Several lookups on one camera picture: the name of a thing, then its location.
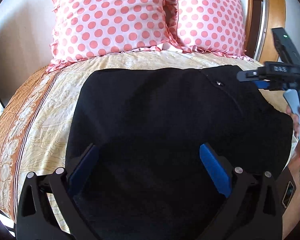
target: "red patterned fabric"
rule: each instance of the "red patterned fabric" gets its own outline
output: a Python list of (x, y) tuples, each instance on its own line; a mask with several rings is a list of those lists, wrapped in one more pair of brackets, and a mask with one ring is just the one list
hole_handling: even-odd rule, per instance
[(167, 30), (163, 0), (52, 1), (56, 25), (48, 72), (108, 53), (176, 45)]
[(166, 0), (169, 30), (184, 52), (252, 60), (244, 54), (245, 26), (240, 0)]

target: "hand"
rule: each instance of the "hand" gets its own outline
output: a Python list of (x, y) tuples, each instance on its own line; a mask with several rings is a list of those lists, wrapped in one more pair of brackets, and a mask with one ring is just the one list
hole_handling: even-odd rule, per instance
[(298, 117), (297, 114), (293, 114), (291, 112), (291, 109), (290, 109), (289, 106), (287, 106), (286, 113), (288, 115), (290, 115), (291, 118), (292, 118), (292, 120), (293, 120), (293, 129), (295, 131), (294, 136), (298, 138), (299, 137), (299, 133), (300, 133), (299, 117)]
[(293, 114), (289, 106), (287, 106), (286, 113), (290, 115), (293, 120), (294, 136), (298, 138), (300, 133), (299, 116), (297, 114)]

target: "doorway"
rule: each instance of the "doorway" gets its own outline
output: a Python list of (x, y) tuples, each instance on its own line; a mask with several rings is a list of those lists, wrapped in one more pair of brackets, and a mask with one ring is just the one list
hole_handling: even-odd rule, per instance
[(265, 0), (252, 0), (252, 14), (250, 34), (246, 47), (246, 55), (258, 60), (258, 51), (262, 47), (261, 41), (263, 36), (265, 22)]

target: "black cloth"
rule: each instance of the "black cloth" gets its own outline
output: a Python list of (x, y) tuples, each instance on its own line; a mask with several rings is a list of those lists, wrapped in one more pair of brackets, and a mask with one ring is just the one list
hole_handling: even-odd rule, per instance
[(74, 198), (103, 240), (196, 239), (225, 198), (199, 158), (210, 143), (233, 166), (277, 177), (290, 153), (292, 120), (238, 66), (108, 69), (82, 87), (66, 167), (94, 143), (100, 158)]

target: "blue gripper pad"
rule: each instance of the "blue gripper pad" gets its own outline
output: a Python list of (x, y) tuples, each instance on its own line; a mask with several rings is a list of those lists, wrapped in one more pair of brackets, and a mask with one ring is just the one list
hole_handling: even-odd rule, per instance
[(68, 194), (71, 197), (77, 195), (82, 190), (93, 168), (96, 166), (98, 159), (99, 150), (93, 145), (82, 157), (68, 179)]
[(267, 89), (270, 85), (268, 81), (264, 81), (264, 80), (254, 81), (254, 83), (259, 89)]
[(232, 192), (231, 177), (218, 161), (218, 156), (212, 148), (206, 144), (200, 146), (199, 154), (218, 192), (228, 198)]

